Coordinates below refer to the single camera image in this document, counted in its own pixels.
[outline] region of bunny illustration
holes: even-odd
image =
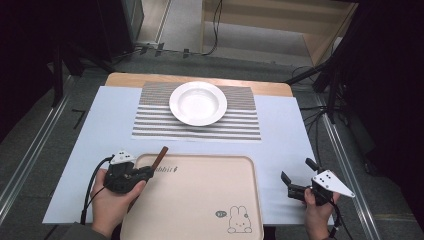
[[[244,206],[231,207],[230,215],[230,227],[228,228],[229,233],[252,232],[249,215],[247,215],[247,210]]]

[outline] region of gray striped mat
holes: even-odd
[[[133,139],[261,141],[255,101],[249,87],[218,86],[227,98],[227,111],[219,121],[195,127],[179,121],[169,108],[169,98],[181,84],[147,82],[144,85],[134,121]]]

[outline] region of wooden stick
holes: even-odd
[[[152,165],[152,169],[153,171],[156,170],[156,168],[158,167],[159,163],[162,161],[163,157],[165,157],[166,152],[168,151],[168,147],[163,147],[162,150],[160,151],[158,157],[156,158],[155,162]]]

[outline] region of plastic tray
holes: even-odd
[[[136,167],[156,156],[140,156]],[[125,217],[121,238],[263,239],[253,162],[167,154]]]

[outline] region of hand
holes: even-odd
[[[91,197],[103,188],[106,172],[105,169],[99,169],[97,172]],[[124,220],[130,205],[143,191],[144,186],[146,186],[146,182],[141,181],[127,194],[117,194],[104,188],[93,199],[93,225],[91,228],[110,238],[115,227]]]
[[[334,203],[339,199],[339,193],[333,193]],[[328,238],[328,219],[333,212],[333,206],[326,203],[322,206],[315,204],[315,196],[310,188],[305,190],[306,215],[305,227],[310,240],[322,240]]]

